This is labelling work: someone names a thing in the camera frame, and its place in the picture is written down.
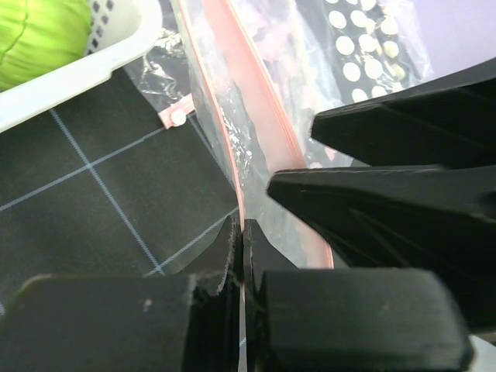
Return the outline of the round green cabbage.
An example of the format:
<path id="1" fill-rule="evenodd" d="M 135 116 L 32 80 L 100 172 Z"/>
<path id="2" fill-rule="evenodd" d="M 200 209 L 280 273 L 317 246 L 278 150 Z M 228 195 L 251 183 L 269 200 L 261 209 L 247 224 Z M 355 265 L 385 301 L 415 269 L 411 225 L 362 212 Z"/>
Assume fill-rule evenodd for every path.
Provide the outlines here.
<path id="1" fill-rule="evenodd" d="M 82 58 L 90 33 L 87 1 L 2 1 L 1 90 Z"/>

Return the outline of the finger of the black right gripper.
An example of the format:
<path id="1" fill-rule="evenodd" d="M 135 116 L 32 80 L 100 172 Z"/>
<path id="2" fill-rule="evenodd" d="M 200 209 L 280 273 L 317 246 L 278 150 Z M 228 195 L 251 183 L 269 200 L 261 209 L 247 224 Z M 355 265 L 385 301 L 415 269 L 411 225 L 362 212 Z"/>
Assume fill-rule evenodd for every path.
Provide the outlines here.
<path id="1" fill-rule="evenodd" d="M 432 271 L 471 329 L 495 327 L 494 167 L 280 171 L 267 193 L 349 266 Z"/>
<path id="2" fill-rule="evenodd" d="M 317 114 L 312 138 L 371 166 L 495 163 L 495 61 Z"/>

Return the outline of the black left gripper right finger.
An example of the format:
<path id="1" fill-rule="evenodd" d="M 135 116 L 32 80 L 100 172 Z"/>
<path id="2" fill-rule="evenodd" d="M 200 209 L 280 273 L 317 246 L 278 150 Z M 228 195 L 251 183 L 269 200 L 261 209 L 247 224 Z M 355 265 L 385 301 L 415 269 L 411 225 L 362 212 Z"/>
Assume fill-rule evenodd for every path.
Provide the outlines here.
<path id="1" fill-rule="evenodd" d="M 299 269 L 245 222 L 250 371 L 466 371 L 474 349 L 448 288 L 416 269 Z"/>

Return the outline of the pink zipper clear bag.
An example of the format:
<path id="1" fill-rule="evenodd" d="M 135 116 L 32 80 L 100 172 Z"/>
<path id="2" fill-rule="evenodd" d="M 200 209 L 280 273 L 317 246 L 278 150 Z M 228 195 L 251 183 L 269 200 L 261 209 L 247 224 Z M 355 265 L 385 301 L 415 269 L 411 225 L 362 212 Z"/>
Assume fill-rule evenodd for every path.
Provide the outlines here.
<path id="1" fill-rule="evenodd" d="M 331 67 L 293 1 L 175 1 L 198 121 L 232 179 L 240 218 L 299 267 L 333 267 L 329 244 L 267 196 L 281 170 L 347 167 L 310 137 L 341 102 Z"/>

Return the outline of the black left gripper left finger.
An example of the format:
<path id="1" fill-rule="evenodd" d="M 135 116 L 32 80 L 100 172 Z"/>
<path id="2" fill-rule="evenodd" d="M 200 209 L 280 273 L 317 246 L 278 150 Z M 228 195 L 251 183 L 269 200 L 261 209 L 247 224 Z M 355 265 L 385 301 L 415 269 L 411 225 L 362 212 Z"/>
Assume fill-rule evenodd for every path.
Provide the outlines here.
<path id="1" fill-rule="evenodd" d="M 1 322 L 3 371 L 235 371 L 239 221 L 176 274 L 38 275 Z"/>

